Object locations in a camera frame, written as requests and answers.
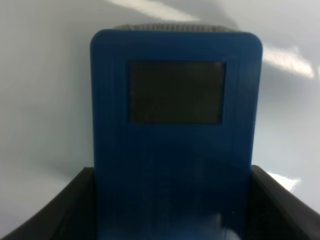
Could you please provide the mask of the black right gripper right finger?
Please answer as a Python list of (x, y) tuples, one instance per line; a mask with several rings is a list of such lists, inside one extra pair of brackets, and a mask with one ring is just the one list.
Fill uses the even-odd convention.
[(318, 240), (320, 215), (257, 165), (251, 166), (245, 240)]

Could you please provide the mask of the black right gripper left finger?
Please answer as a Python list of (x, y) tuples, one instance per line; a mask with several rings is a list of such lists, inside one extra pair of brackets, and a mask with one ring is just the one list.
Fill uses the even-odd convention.
[(85, 167), (45, 207), (4, 240), (96, 240), (96, 182)]

